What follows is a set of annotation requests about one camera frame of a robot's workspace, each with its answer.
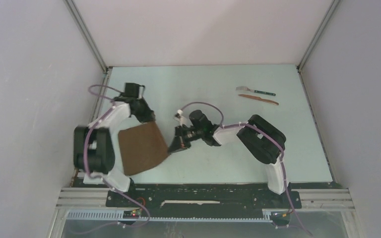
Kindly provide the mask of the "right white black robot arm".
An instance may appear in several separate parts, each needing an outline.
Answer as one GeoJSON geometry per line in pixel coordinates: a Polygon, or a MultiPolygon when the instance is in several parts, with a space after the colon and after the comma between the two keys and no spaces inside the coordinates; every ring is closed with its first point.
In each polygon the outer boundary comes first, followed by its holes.
{"type": "Polygon", "coordinates": [[[285,150],[285,135],[259,115],[252,115],[246,122],[228,126],[214,124],[201,111],[190,113],[191,126],[183,123],[182,111],[175,117],[180,122],[175,127],[168,154],[191,148],[191,143],[202,140],[208,146],[223,146],[240,141],[256,160],[266,165],[269,202],[274,207],[282,207],[289,200],[286,176],[281,166],[281,156],[285,150]]]}

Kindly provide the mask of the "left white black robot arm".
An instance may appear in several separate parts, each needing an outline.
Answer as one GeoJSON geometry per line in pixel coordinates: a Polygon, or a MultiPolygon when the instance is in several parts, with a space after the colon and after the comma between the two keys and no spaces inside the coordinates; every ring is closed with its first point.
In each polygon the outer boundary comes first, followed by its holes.
{"type": "Polygon", "coordinates": [[[106,112],[74,130],[74,167],[83,170],[90,179],[98,179],[119,191],[118,201],[127,207],[135,204],[137,193],[130,189],[133,180],[117,167],[121,159],[115,155],[112,137],[118,134],[122,122],[130,117],[135,117],[139,124],[155,121],[155,113],[143,97],[144,91],[144,85],[125,83],[118,96],[108,98],[110,104],[106,112]]]}

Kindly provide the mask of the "brown cloth napkin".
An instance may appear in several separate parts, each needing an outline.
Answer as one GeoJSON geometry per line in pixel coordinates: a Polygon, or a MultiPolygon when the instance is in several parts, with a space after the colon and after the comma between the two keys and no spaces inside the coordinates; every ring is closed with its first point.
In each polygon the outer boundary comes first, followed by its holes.
{"type": "Polygon", "coordinates": [[[150,170],[169,156],[167,143],[154,121],[120,130],[118,141],[127,176],[150,170]]]}

